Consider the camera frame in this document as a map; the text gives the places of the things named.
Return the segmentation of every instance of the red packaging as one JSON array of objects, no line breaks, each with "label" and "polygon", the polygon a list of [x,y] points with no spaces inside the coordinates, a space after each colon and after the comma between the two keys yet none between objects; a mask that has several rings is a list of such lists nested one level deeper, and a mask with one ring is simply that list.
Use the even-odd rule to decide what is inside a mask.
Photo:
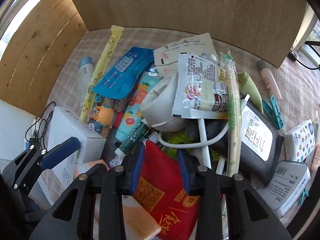
[{"label": "red packaging", "polygon": [[136,200],[155,218],[163,240],[187,240],[198,218],[199,196],[183,189],[178,163],[146,142]]},{"label": "red packaging", "polygon": [[114,126],[114,127],[117,127],[117,128],[118,128],[118,127],[119,127],[119,125],[120,125],[120,123],[121,123],[121,120],[122,120],[123,115],[124,115],[123,110],[122,110],[122,111],[120,111],[120,112],[118,112],[118,113],[116,113],[116,117],[115,117],[115,120],[114,120],[114,122],[113,122],[112,126]]}]

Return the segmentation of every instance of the window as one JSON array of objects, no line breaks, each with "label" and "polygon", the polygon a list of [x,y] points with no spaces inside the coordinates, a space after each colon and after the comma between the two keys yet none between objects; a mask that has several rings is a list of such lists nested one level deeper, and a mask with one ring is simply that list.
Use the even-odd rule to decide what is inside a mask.
[{"label": "window", "polygon": [[0,39],[0,60],[13,34],[17,31],[23,20],[27,17],[27,15],[37,5],[39,1],[40,0],[28,0],[25,3],[25,5],[20,9],[20,11],[18,11],[13,20],[10,22],[9,26],[7,27],[3,36]]},{"label": "window", "polygon": [[[319,41],[320,42],[320,21],[319,19],[316,22],[315,27],[313,28],[312,32],[310,33],[307,41]],[[319,54],[320,54],[320,46],[311,45]]]}]

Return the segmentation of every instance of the teal clothespin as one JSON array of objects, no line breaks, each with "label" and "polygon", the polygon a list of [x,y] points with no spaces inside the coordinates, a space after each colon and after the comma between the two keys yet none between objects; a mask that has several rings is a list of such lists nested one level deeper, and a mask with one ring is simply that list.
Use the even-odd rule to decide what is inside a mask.
[{"label": "teal clothespin", "polygon": [[299,198],[299,200],[298,200],[298,206],[301,206],[301,205],[302,205],[302,201],[303,201],[304,196],[306,196],[306,197],[309,196],[309,193],[308,193],[307,188],[305,188],[305,189],[302,191],[301,196],[300,196],[300,198]]},{"label": "teal clothespin", "polygon": [[263,111],[265,111],[269,119],[273,122],[274,126],[278,130],[281,130],[283,127],[283,121],[279,110],[278,102],[274,95],[270,96],[270,103],[271,107],[265,100],[262,99]]},{"label": "teal clothespin", "polygon": [[102,101],[102,95],[96,94],[94,101],[95,103],[100,103]]}]

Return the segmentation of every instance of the orange toy figure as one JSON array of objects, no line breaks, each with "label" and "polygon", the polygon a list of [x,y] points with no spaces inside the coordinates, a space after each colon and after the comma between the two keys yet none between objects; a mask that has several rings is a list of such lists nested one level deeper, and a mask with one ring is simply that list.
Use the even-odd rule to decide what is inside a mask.
[{"label": "orange toy figure", "polygon": [[96,115],[92,116],[92,119],[101,123],[104,126],[109,126],[113,120],[113,110],[109,107],[97,106]]}]

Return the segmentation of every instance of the metal screw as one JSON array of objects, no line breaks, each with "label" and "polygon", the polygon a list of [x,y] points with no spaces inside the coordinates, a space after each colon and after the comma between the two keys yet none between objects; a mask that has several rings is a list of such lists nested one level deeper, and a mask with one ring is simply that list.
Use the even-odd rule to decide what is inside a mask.
[{"label": "metal screw", "polygon": [[206,166],[204,166],[204,165],[199,165],[198,166],[198,170],[204,172],[204,171],[207,171],[208,168]]},{"label": "metal screw", "polygon": [[243,176],[241,174],[237,173],[237,174],[235,174],[235,180],[241,181],[241,180],[243,180]]},{"label": "metal screw", "polygon": [[124,168],[121,165],[118,165],[118,166],[115,167],[115,171],[116,172],[121,172],[121,171],[123,171],[123,169]]},{"label": "metal screw", "polygon": [[85,180],[85,179],[87,179],[87,177],[88,177],[88,175],[87,174],[85,174],[85,173],[82,173],[82,174],[80,174],[79,175],[79,180]]}]

